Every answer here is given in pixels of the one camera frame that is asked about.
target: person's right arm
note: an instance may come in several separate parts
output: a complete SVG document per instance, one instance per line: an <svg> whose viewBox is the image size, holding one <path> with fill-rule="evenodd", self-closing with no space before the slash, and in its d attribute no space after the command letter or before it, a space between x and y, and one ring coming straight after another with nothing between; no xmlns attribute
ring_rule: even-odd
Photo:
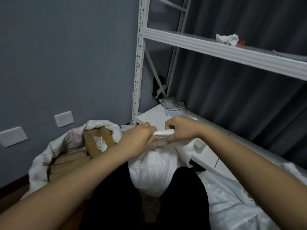
<svg viewBox="0 0 307 230"><path fill-rule="evenodd" d="M177 116L169 128L168 143L202 139L281 229L307 229L307 186L297 178L205 123Z"/></svg>

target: brown baseboard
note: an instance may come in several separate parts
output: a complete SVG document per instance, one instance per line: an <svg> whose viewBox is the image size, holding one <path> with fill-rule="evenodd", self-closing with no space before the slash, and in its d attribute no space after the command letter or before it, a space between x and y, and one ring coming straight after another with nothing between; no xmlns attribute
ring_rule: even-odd
<svg viewBox="0 0 307 230"><path fill-rule="evenodd" d="M0 187L0 198L7 196L10 193L13 193L20 187L27 185L29 183L29 175L23 175L12 182L5 184L4 186Z"/></svg>

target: person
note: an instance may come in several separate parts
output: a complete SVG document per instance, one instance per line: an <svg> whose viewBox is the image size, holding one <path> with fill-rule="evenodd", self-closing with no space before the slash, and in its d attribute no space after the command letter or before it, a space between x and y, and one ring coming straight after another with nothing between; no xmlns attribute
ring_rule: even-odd
<svg viewBox="0 0 307 230"><path fill-rule="evenodd" d="M307 187L291 174L205 123L177 116L165 128L175 129L168 143L202 139L281 229L307 229ZM116 146L2 213L0 229L57 229L93 191L79 229L137 226L140 198L127 162L157 139L156 130L149 123L128 130ZM210 229L205 188L189 168L174 173L156 224Z"/></svg>

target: red object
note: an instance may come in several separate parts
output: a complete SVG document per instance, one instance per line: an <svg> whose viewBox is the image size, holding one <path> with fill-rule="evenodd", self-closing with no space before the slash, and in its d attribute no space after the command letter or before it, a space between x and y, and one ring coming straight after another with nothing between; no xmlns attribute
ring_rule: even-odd
<svg viewBox="0 0 307 230"><path fill-rule="evenodd" d="M237 42L237 45L244 45L244 43L245 43L244 40L239 40L239 41Z"/></svg>

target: person's left hand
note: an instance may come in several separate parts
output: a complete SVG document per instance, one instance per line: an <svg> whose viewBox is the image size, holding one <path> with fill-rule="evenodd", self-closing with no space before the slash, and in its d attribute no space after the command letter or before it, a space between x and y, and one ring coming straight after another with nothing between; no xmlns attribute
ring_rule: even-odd
<svg viewBox="0 0 307 230"><path fill-rule="evenodd" d="M124 133L117 146L121 147L122 153L127 160L130 160L143 153L154 140L160 138L153 135L155 131L157 128L151 126L150 123L137 125Z"/></svg>

